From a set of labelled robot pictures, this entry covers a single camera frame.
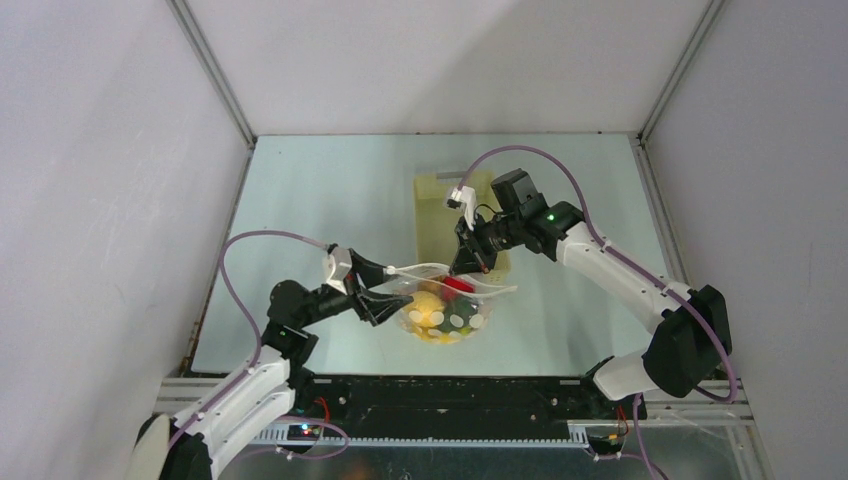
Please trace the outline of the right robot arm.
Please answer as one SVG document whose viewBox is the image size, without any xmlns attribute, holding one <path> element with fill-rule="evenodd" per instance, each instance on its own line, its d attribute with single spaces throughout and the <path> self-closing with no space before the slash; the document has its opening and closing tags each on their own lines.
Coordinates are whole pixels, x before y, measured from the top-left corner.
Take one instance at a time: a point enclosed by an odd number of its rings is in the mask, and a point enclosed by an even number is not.
<svg viewBox="0 0 848 480">
<path fill-rule="evenodd" d="M 496 178 L 491 187 L 500 205 L 491 219 L 477 213 L 472 187 L 456 186 L 446 195 L 446 206 L 461 213 L 452 274 L 489 273 L 499 253 L 524 247 L 583 274 L 652 336 L 646 349 L 604 360 L 589 372 L 593 383 L 581 392 L 588 414 L 606 418 L 622 399 L 651 390 L 683 398 L 729 356 L 726 301 L 716 288 L 694 290 L 646 270 L 593 232 L 574 205 L 548 205 L 522 169 Z"/>
</svg>

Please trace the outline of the yellow lemon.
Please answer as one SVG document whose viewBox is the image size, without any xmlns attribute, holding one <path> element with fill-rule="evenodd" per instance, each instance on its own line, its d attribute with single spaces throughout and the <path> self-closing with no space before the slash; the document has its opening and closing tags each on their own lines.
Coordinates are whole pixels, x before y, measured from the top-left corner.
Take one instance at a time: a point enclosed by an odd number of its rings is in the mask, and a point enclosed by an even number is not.
<svg viewBox="0 0 848 480">
<path fill-rule="evenodd" d="M 412 302 L 403 308 L 406 318 L 415 326 L 424 329 L 439 327 L 444 321 L 446 302 L 429 291 L 411 294 Z"/>
</svg>

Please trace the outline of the green avocado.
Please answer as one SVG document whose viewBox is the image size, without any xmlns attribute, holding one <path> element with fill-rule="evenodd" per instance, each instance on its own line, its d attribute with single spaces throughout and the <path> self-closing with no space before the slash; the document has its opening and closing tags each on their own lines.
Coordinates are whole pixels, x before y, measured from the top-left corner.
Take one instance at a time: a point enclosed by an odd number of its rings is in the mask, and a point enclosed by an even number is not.
<svg viewBox="0 0 848 480">
<path fill-rule="evenodd" d="M 480 307 L 477 303 L 459 298 L 446 306 L 443 315 L 444 321 L 439 328 L 447 333 L 458 332 L 460 335 L 467 335 L 469 332 L 480 328 L 484 322 L 484 317 L 480 313 Z"/>
</svg>

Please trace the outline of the clear dotted zip bag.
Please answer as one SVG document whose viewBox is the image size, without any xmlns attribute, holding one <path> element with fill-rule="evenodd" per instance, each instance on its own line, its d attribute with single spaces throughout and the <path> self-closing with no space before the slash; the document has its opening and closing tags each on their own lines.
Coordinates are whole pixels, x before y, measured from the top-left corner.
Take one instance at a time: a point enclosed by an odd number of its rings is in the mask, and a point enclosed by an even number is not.
<svg viewBox="0 0 848 480">
<path fill-rule="evenodd" d="M 385 289 L 412 298 L 395 323 L 428 344 L 455 344 L 474 336 L 489 323 L 496 301 L 517 290 L 486 283 L 478 274 L 451 276 L 440 263 L 388 266 L 385 273 Z"/>
</svg>

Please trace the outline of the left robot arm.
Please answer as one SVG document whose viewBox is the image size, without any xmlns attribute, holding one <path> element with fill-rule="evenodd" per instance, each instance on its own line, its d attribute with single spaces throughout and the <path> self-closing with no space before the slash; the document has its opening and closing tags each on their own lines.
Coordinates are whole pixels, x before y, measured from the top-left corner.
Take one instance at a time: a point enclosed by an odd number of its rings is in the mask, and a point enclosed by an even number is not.
<svg viewBox="0 0 848 480">
<path fill-rule="evenodd" d="M 237 370 L 179 412 L 154 415 L 142 425 L 126 478 L 218 478 L 271 423 L 314 408 L 316 390 L 303 366 L 318 338 L 308 326 L 346 311 L 379 326 L 412 301 L 376 290 L 397 278 L 399 268 L 352 249 L 330 246 L 323 268 L 325 280 L 315 289 L 294 280 L 272 289 L 269 321 Z"/>
</svg>

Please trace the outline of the red mango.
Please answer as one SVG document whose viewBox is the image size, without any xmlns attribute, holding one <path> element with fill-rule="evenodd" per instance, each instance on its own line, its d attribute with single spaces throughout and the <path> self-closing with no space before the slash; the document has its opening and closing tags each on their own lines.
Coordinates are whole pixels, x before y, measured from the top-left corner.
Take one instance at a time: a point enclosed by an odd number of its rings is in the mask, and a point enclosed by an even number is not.
<svg viewBox="0 0 848 480">
<path fill-rule="evenodd" d="M 476 292 L 476 288 L 471 282 L 459 277 L 452 276 L 447 276 L 443 278 L 441 289 L 445 296 L 473 294 Z"/>
</svg>

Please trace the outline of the yellow banana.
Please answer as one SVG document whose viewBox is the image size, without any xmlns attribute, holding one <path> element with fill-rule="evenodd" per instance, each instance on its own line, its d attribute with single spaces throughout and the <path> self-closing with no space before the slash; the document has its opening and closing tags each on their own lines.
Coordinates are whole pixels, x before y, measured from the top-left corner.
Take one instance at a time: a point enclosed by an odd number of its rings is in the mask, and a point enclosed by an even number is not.
<svg viewBox="0 0 848 480">
<path fill-rule="evenodd" d="M 422 341 L 430 344 L 455 344 L 466 339 L 472 330 L 463 329 L 459 331 L 441 331 L 437 329 L 421 329 L 415 335 Z"/>
</svg>

